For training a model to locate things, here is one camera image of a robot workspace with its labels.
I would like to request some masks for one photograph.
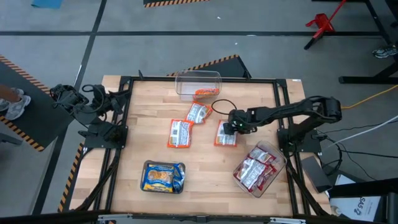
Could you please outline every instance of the person's foot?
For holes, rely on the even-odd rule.
[[[25,106],[30,103],[30,96],[21,96],[21,100],[16,103],[10,103],[6,119],[9,121],[19,118],[25,111]]]
[[[373,50],[372,53],[373,56],[375,56],[376,58],[382,59],[397,54],[398,50],[395,45],[388,45],[385,47],[381,47],[380,49]]]
[[[19,97],[24,95],[24,91],[18,88],[11,88],[11,90],[16,93]],[[10,102],[4,99],[0,99],[0,112],[5,111],[8,109]]]

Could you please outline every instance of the clear plastic container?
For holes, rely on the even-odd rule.
[[[183,101],[214,101],[221,86],[221,75],[213,71],[183,70],[175,78],[175,91]]]
[[[264,155],[271,155],[270,159],[266,158]],[[251,169],[246,169],[247,172],[243,171],[243,167],[247,167],[248,161],[256,162],[258,166],[252,165]],[[236,183],[247,193],[259,198],[267,190],[268,186],[274,181],[275,177],[286,165],[285,156],[279,152],[271,143],[267,141],[259,141],[254,149],[252,149],[249,154],[242,160],[238,167],[233,172],[233,177]],[[261,173],[260,178],[248,178],[250,174],[255,172]],[[242,183],[246,185],[253,183],[250,190]]]

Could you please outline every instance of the wooden table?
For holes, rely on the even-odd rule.
[[[120,76],[104,76],[102,84],[117,91]],[[300,80],[287,80],[292,103],[304,99]],[[192,144],[188,149],[167,148],[171,119],[184,119],[191,103],[180,101],[174,82],[135,81],[133,85],[127,125],[129,134],[121,154],[112,201],[112,212],[163,213],[180,215],[259,215],[290,216],[292,209],[287,175],[283,169],[261,198],[243,192],[234,182],[232,171],[260,140],[278,146],[278,122],[261,127],[258,132],[239,135],[237,147],[213,145],[218,121],[226,115],[213,112],[205,124],[193,127]],[[264,83],[223,83],[218,99],[229,99],[239,109],[275,106],[273,87]],[[220,102],[216,109],[229,112],[232,106]],[[294,118],[296,123],[305,117]],[[301,153],[301,158],[313,154]],[[70,209],[79,206],[97,184],[103,162],[104,149],[89,152],[80,164]],[[183,162],[186,167],[184,190],[180,195],[143,192],[140,189],[142,166],[146,160]],[[309,191],[330,213],[325,194],[317,194],[307,176]],[[104,208],[107,186],[101,199]],[[303,213],[300,191],[295,186],[300,213]]]

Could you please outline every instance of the concrete floor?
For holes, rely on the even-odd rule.
[[[79,30],[91,31],[101,0],[64,1],[58,10],[37,9],[26,0],[0,1],[0,31]],[[388,28],[394,20],[384,1],[372,1],[381,21]],[[316,13],[330,15],[337,3],[311,0],[211,0],[143,8],[141,1],[108,0],[99,31],[310,31],[304,24]],[[333,21],[338,31],[376,31],[366,6],[348,3]],[[388,29],[394,38],[396,31]],[[100,83],[103,75],[165,75],[210,60],[239,54],[253,77],[298,78],[305,94],[334,96],[352,105],[389,85],[340,85],[342,75],[371,76],[392,63],[375,59],[372,50],[384,45],[380,37],[325,37],[309,51],[303,46],[309,37],[244,36],[112,36],[97,37],[88,61],[83,84]],[[72,85],[78,73],[88,36],[0,36],[0,54],[18,64],[48,86]],[[322,131],[349,128],[386,121],[396,115],[393,103],[397,92],[344,111],[343,120],[324,125]],[[73,122],[67,132],[60,159],[43,212],[57,211],[83,129]],[[345,142],[347,150],[398,156],[394,150],[396,124]],[[8,130],[0,124],[0,132]],[[341,139],[358,130],[331,133]],[[323,162],[338,158],[335,149],[323,143]],[[0,217],[27,215],[32,207],[49,161],[52,148],[38,153],[27,144],[2,144],[0,151]],[[376,179],[397,177],[392,159],[352,155]],[[341,170],[370,180],[344,155]]]

